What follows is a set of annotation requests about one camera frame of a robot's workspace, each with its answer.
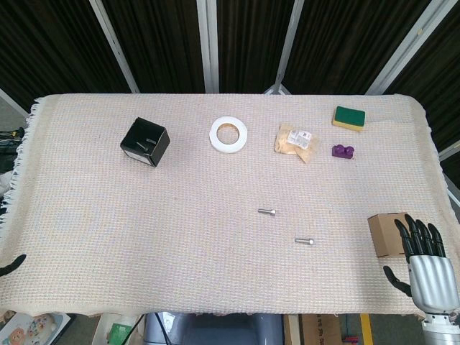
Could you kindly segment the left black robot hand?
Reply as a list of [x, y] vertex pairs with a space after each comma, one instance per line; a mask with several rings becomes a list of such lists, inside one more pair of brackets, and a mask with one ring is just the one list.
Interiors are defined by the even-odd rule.
[[21, 266], [21, 264], [25, 261], [26, 258], [27, 258], [26, 254], [21, 254], [11, 264], [1, 267], [0, 277], [9, 275], [13, 271], [17, 270]]

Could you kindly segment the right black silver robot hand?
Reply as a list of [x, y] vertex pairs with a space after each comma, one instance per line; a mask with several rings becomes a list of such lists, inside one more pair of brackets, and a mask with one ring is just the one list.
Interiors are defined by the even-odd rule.
[[383, 267], [389, 283], [426, 314], [447, 315], [459, 308], [459, 292], [451, 260], [446, 256], [439, 230], [410, 215], [405, 222], [395, 220], [400, 233], [409, 283], [396, 278], [392, 269]]

